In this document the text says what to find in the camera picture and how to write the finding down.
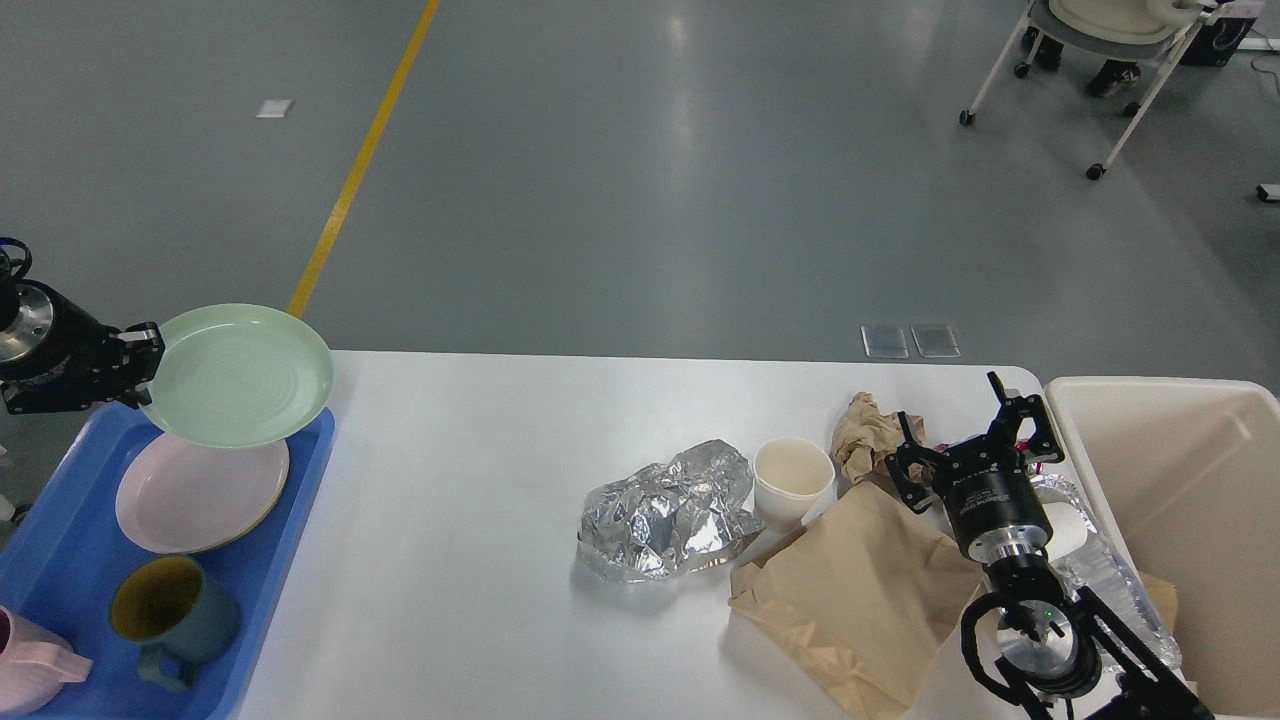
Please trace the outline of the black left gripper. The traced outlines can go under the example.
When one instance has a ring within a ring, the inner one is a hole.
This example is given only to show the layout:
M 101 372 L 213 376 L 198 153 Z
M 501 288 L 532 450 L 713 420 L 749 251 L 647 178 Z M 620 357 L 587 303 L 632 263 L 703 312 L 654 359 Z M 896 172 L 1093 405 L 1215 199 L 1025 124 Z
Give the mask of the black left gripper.
M 165 342 L 155 322 L 104 325 L 51 287 L 19 281 L 3 329 L 3 406 L 12 415 L 70 413 L 118 401 L 152 402 Z

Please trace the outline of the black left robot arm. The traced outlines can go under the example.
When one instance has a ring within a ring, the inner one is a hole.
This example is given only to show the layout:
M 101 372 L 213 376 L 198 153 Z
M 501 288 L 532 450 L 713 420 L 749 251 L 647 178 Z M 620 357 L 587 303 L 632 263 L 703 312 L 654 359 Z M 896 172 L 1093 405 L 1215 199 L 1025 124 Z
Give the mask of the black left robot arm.
M 28 277 L 29 247 L 1 241 L 3 409 L 74 413 L 95 404 L 148 406 L 165 343 L 154 322 L 105 325 L 51 286 Z

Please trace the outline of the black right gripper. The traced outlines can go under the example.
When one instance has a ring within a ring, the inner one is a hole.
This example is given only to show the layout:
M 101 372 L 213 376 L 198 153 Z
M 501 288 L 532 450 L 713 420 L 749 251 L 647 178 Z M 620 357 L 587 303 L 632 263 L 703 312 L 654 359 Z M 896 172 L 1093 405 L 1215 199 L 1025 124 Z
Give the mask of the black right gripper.
M 948 445 L 922 445 L 897 413 L 902 442 L 884 457 L 902 503 L 922 515 L 942 498 L 963 556 L 980 565 L 1047 550 L 1053 528 L 1028 471 L 1065 461 L 1044 400 L 1012 393 L 996 372 L 986 377 L 998 401 L 986 450 L 950 457 Z

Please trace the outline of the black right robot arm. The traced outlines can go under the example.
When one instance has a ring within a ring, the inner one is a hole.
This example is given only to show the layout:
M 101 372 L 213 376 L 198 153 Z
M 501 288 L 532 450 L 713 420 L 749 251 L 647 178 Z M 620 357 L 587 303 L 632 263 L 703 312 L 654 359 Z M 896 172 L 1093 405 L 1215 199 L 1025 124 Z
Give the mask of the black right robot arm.
M 1116 694 L 1097 719 L 1208 719 L 1178 675 L 1172 638 L 1132 566 L 1102 537 L 1087 501 L 1042 471 L 1065 459 L 1038 395 L 1009 393 L 988 429 L 941 447 L 923 445 L 906 413 L 901 445 L 884 465 L 916 514 L 941 502 L 963 557 L 980 566 L 986 592 L 964 610 L 963 659 L 991 694 L 1032 719 L 1071 706 L 1103 674 Z

